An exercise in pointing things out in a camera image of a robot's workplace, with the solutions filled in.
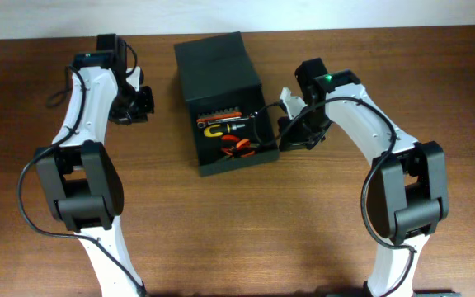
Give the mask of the silver offset ring wrench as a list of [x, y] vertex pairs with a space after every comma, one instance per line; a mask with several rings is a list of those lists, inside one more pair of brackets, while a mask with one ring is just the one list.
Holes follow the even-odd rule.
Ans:
[[247, 116], [241, 116], [241, 117], [209, 119], [209, 120], [198, 121], [196, 125], [197, 125], [198, 128], [205, 128], [206, 126], [209, 126], [209, 125], [228, 123], [228, 122], [240, 122], [240, 121], [252, 120], [254, 118], [255, 118], [254, 115], [247, 115]]

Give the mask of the black cardboard box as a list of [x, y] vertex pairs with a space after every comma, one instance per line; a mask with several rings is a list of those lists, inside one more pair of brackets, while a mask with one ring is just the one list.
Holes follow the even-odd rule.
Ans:
[[219, 137], [204, 136], [199, 116], [237, 108], [246, 117], [266, 105], [262, 85], [239, 32], [174, 45], [181, 95], [193, 130], [202, 177], [274, 162], [275, 144], [260, 146], [254, 154], [230, 157]]

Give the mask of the orange socket bit rail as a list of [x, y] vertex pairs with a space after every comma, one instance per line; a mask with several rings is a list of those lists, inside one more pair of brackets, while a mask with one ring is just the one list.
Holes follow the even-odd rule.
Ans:
[[240, 111], [234, 110], [220, 110], [220, 111], [213, 111], [211, 113], [201, 114], [198, 116], [198, 121], [209, 121], [209, 120], [221, 120], [233, 117], [241, 117], [242, 113]]

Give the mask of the small red cutting pliers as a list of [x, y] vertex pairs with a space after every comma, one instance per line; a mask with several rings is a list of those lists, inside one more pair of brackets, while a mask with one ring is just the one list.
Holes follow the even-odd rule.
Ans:
[[255, 155], [256, 151], [250, 148], [246, 148], [244, 150], [225, 148], [223, 150], [223, 153], [224, 153], [223, 159], [226, 160], [226, 159], [235, 159], [235, 158], [247, 158], [252, 155]]

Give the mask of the orange black long-nose pliers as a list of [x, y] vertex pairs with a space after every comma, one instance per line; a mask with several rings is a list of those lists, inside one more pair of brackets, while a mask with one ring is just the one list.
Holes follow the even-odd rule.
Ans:
[[254, 149], [256, 151], [259, 148], [259, 144], [253, 143], [250, 139], [241, 139], [237, 136], [230, 135], [230, 134], [224, 135], [221, 138], [221, 141], [222, 141], [222, 148], [221, 148], [222, 153], [224, 149], [236, 149], [236, 150]]

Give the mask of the yellow black stubby screwdriver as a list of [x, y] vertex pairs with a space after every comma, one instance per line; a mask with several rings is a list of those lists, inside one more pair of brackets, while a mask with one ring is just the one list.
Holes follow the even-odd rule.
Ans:
[[244, 128], [245, 124], [216, 124], [208, 126], [204, 129], [204, 136], [207, 138], [221, 137], [230, 134], [235, 130]]

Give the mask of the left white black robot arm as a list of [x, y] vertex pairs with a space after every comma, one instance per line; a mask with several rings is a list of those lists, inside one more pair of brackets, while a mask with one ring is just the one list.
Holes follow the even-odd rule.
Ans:
[[44, 236], [78, 240], [104, 296], [147, 294], [122, 234], [124, 190], [104, 145], [109, 123], [142, 123], [154, 112], [142, 69], [128, 65], [134, 53], [118, 35], [104, 34], [96, 38], [95, 51], [74, 56], [61, 92], [69, 99], [63, 124], [52, 144], [38, 148], [24, 168], [36, 170], [51, 215], [67, 231], [26, 223]]

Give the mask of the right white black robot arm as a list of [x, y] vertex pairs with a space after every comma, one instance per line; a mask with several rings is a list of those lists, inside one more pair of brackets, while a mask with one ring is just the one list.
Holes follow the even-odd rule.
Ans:
[[413, 296], [421, 251], [449, 213], [445, 155], [435, 141], [420, 142], [373, 102], [350, 70], [327, 71], [320, 58], [302, 62], [294, 76], [301, 90], [280, 94], [282, 151], [311, 150], [340, 127], [370, 165], [360, 194], [361, 216], [378, 244], [366, 296]]

